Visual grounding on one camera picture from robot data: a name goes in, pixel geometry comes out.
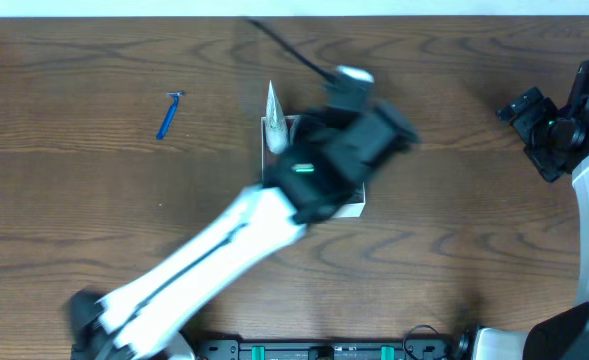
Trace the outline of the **white cream tube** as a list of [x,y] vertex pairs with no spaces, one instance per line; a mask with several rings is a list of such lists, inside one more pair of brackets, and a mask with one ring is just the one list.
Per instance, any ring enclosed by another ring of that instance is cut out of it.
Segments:
[[264,126],[269,151],[275,155],[283,153],[289,145],[289,130],[272,82],[268,85]]

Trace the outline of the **blue disposable razor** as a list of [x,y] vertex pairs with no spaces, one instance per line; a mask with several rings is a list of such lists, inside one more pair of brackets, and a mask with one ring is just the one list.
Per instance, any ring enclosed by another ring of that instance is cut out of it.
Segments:
[[168,92],[166,96],[172,99],[172,103],[168,107],[168,110],[165,114],[164,120],[157,132],[156,139],[163,140],[172,124],[172,121],[175,117],[177,112],[180,99],[185,95],[184,91],[176,91],[176,92]]

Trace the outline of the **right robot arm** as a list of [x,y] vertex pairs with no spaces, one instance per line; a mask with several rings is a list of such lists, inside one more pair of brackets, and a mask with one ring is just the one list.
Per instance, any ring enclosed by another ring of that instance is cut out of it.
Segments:
[[527,332],[478,326],[460,338],[458,359],[589,359],[589,60],[576,72],[568,100],[557,107],[533,87],[497,110],[520,136],[524,152],[548,183],[568,174],[580,225],[575,304]]

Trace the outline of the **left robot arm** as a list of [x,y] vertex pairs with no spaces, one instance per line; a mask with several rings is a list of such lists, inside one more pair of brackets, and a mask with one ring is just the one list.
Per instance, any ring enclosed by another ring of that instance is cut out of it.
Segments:
[[133,282],[69,302],[75,359],[193,359],[183,326],[264,258],[339,212],[397,152],[419,141],[393,106],[369,105],[373,76],[340,66],[327,104],[300,117],[294,142],[223,213]]

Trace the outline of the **white box pink interior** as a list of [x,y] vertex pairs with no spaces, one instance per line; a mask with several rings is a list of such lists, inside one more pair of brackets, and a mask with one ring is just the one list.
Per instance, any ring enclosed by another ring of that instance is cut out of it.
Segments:
[[[286,115],[285,123],[287,125],[287,136],[288,144],[292,145],[294,141],[295,127],[298,125],[301,119],[300,115]],[[265,168],[272,165],[278,159],[278,155],[274,154],[267,142],[267,118],[263,116],[260,119],[261,122],[261,177],[265,175]],[[358,188],[350,199],[344,204],[334,215],[335,219],[338,218],[359,218],[366,206],[366,187],[362,185]]]

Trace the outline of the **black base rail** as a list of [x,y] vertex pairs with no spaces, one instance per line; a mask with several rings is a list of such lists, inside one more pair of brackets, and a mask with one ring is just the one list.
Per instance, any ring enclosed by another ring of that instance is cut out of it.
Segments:
[[198,360],[440,360],[469,359],[473,336],[457,338],[419,325],[398,339],[245,340],[218,336],[200,342]]

